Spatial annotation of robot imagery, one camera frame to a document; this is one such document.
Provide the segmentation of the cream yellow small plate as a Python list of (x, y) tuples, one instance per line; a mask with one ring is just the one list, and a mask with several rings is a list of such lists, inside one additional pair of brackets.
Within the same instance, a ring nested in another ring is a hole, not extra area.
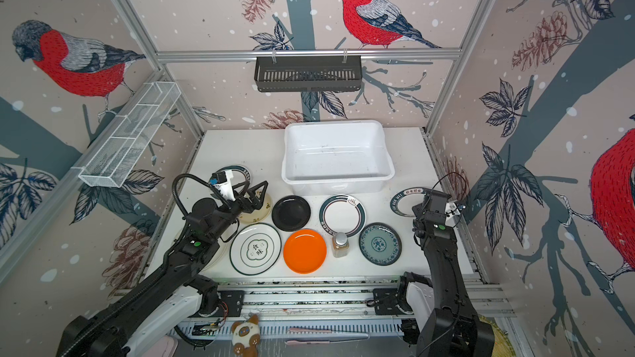
[(269, 216), (272, 206), (273, 203), (271, 196), (267, 193), (264, 197), (264, 203), (260, 209), (255, 210), (252, 213), (242, 213), (238, 219), (242, 224), (256, 224)]

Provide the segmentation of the green red rimmed white plate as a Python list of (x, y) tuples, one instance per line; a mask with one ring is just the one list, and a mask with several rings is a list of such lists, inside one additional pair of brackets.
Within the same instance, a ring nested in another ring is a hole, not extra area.
[(251, 180), (251, 172), (243, 165), (228, 165), (223, 168), (216, 170), (216, 173), (224, 173), (226, 171), (230, 171), (233, 175), (231, 179), (231, 184), (233, 188), (237, 188), (238, 186), (242, 186), (244, 183), (252, 184)]

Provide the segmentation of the green ring lettered plate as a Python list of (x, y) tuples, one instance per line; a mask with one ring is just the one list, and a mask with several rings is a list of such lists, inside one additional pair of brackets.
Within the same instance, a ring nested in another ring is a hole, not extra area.
[(406, 188), (391, 198), (390, 209), (400, 217), (414, 218), (413, 208), (426, 200), (428, 192), (423, 187)]

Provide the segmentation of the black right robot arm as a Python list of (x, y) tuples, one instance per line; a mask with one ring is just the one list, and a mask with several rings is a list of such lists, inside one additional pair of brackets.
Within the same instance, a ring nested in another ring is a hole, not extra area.
[(426, 188), (424, 199), (413, 207), (413, 235), (428, 261), (428, 279), (408, 273), (406, 284), (432, 288), (434, 309), (423, 325), (417, 356), (491, 356), (495, 336), (482, 322), (469, 298), (458, 261), (456, 233), (446, 225), (450, 195)]

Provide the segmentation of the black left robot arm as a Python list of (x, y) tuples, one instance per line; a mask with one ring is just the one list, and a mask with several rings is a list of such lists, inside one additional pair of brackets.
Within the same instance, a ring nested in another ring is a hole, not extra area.
[(201, 312), (211, 315), (221, 306), (218, 285), (201, 274), (220, 249), (223, 233), (243, 213), (262, 208), (268, 183), (239, 183), (225, 198), (216, 186), (197, 176), (188, 177), (212, 192), (186, 209), (178, 186), (184, 174), (172, 183), (172, 194), (185, 226), (163, 255), (160, 266), (132, 291), (87, 319), (74, 319), (63, 331), (56, 352), (59, 356), (128, 356), (141, 348), (143, 336), (152, 334), (143, 323), (156, 322), (172, 328)]

